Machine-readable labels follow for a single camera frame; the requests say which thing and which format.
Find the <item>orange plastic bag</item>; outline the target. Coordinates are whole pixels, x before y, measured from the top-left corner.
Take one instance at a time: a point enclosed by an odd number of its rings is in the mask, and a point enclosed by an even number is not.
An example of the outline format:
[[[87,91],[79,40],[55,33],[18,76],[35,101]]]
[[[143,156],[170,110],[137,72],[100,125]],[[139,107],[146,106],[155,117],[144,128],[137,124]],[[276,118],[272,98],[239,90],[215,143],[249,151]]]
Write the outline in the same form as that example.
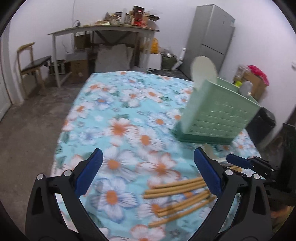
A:
[[[151,54],[158,54],[159,53],[159,42],[157,38],[153,38],[152,45],[151,45]]]

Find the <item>wooden chair black seat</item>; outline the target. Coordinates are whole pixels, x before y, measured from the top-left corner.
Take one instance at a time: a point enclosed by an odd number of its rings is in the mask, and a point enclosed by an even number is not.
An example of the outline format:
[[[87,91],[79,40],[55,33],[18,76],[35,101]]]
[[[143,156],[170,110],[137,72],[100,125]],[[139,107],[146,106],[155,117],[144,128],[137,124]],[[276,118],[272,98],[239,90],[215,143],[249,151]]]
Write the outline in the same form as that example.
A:
[[[29,96],[29,93],[26,90],[25,83],[23,81],[23,77],[25,75],[34,75],[35,79],[37,80],[37,85],[39,85],[41,87],[41,90],[45,91],[46,87],[45,87],[45,81],[42,78],[41,67],[42,66],[48,67],[49,64],[51,64],[51,62],[52,62],[50,55],[35,60],[34,53],[33,53],[34,44],[35,44],[35,42],[31,42],[29,44],[24,44],[24,45],[20,46],[16,51],[16,60],[18,63],[18,70],[20,73],[20,79],[21,79],[21,84],[22,84],[23,93],[24,93],[25,98],[27,98]],[[27,50],[30,52],[30,63],[26,67],[22,68],[21,62],[20,62],[20,55],[22,54],[22,52],[27,51]]]

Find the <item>white rice paddle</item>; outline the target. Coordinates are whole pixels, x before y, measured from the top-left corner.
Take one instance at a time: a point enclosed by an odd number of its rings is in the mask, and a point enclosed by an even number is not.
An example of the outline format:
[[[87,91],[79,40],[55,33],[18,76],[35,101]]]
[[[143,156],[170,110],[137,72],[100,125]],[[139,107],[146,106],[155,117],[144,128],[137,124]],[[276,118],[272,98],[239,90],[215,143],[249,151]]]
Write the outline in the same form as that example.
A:
[[[194,88],[199,90],[205,81],[216,83],[217,71],[214,63],[205,56],[197,56],[190,67],[191,80]]]

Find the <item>red bottle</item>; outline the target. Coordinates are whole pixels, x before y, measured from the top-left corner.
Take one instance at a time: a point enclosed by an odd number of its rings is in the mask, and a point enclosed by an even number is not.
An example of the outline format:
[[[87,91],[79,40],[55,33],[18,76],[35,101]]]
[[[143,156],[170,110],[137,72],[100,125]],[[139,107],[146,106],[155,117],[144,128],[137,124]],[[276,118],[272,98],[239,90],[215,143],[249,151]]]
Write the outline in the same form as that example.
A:
[[[134,11],[134,26],[141,26],[143,18],[143,10],[135,10]]]

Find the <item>cardboard box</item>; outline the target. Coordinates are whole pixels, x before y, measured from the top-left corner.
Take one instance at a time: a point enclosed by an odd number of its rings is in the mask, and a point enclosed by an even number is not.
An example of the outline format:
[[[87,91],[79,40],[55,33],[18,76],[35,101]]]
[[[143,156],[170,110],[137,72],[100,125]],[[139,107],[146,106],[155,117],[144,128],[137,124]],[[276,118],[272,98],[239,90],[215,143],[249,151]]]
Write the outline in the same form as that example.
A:
[[[261,99],[267,88],[267,85],[264,83],[264,81],[251,72],[245,72],[242,77],[235,76],[233,78],[233,84],[235,84],[237,81],[240,81],[242,83],[245,81],[251,82],[253,85],[251,96],[257,101]]]

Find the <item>green plastic utensil holder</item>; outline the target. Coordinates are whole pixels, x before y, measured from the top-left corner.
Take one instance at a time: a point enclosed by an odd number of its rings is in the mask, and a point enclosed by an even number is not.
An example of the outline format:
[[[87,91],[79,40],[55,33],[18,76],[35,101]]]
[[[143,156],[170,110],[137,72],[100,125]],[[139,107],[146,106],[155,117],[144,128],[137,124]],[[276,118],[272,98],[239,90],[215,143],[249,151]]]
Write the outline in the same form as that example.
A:
[[[252,96],[242,96],[230,82],[206,80],[200,89],[193,89],[173,134],[186,143],[229,145],[260,108]]]

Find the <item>black trash bin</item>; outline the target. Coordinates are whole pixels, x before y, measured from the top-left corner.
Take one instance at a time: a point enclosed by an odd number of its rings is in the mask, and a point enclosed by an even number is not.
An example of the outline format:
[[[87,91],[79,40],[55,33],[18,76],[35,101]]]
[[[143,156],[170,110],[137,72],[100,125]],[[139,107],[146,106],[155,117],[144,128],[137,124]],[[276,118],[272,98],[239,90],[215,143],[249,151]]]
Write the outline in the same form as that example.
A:
[[[255,146],[276,126],[275,116],[266,108],[261,108],[246,127],[246,131]]]

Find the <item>beige soup ladle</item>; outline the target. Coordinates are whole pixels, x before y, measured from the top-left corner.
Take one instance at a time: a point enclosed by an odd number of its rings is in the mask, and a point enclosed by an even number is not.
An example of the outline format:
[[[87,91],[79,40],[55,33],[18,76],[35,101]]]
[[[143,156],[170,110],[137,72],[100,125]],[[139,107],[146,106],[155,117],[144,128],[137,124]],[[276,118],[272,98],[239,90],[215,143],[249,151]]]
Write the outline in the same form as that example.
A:
[[[202,147],[203,151],[207,154],[207,156],[212,159],[212,160],[215,160],[219,163],[222,163],[222,162],[225,162],[226,161],[226,158],[221,158],[221,157],[218,157],[217,155],[215,155],[214,153],[214,149],[212,148],[211,145],[209,144],[203,144],[203,147]]]

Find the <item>grey refrigerator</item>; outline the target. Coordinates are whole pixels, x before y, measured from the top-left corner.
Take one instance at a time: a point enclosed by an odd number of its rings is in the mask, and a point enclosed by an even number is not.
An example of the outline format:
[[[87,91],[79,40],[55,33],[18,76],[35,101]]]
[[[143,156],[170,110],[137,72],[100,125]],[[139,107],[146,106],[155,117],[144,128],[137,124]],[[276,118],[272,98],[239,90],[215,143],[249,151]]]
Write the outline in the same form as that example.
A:
[[[191,63],[197,56],[208,57],[220,71],[233,33],[235,19],[215,4],[196,7],[180,71],[191,78]]]

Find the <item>white work table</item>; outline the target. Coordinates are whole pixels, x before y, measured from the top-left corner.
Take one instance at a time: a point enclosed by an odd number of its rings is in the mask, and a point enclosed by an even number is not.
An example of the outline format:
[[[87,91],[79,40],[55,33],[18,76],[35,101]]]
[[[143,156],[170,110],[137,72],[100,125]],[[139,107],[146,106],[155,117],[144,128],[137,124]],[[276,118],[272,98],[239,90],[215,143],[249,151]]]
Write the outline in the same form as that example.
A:
[[[123,36],[121,36],[114,43],[110,43],[101,34],[102,31],[119,31],[119,32],[127,32],[127,34],[124,34]],[[65,77],[60,79],[60,75],[58,72],[58,66],[57,66],[56,37],[67,35],[67,34],[74,34],[74,33],[78,33],[78,32],[95,32],[97,34],[97,36],[99,36],[105,42],[105,44],[108,44],[110,46],[116,45],[122,39],[127,37],[130,33],[136,33],[134,51],[136,51],[136,48],[137,48],[137,39],[139,37],[139,34],[143,35],[145,37],[146,41],[145,41],[145,45],[144,45],[144,49],[143,49],[144,59],[143,59],[142,63],[140,64],[140,68],[142,69],[142,71],[147,72],[149,57],[151,55],[152,41],[153,41],[155,32],[159,32],[159,30],[131,26],[131,25],[85,25],[85,26],[81,26],[81,27],[71,27],[71,28],[67,28],[67,29],[63,29],[60,31],[49,33],[48,35],[52,36],[52,49],[53,49],[52,61],[54,63],[55,80],[56,80],[56,84],[57,84],[58,88],[60,88],[64,84],[64,82],[70,76],[70,73],[66,74]]]

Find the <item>pink plastic bag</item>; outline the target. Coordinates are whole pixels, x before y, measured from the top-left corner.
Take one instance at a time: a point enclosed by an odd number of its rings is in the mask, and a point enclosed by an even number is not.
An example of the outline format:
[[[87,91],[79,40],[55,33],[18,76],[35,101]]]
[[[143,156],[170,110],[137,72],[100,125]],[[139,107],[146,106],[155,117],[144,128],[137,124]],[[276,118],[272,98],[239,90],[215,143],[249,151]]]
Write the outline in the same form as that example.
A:
[[[266,86],[269,86],[269,80],[268,80],[266,74],[263,71],[261,71],[255,65],[248,65],[247,67],[248,67],[248,69],[250,70],[251,73],[253,73],[254,75],[260,77],[263,80],[263,82],[264,82],[264,84]]]

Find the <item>floral blue tablecloth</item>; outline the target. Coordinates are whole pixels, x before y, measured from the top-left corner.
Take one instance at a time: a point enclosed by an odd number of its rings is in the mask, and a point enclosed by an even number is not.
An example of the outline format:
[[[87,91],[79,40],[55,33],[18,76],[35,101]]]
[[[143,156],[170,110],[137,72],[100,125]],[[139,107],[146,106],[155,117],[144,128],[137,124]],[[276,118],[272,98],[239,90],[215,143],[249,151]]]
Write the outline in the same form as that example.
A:
[[[213,204],[158,227],[157,211],[193,190],[144,199],[154,184],[199,176],[194,143],[172,130],[192,93],[191,81],[135,71],[94,73],[73,102],[60,133],[51,174],[74,169],[99,148],[103,164],[80,201],[109,240],[188,240]]]

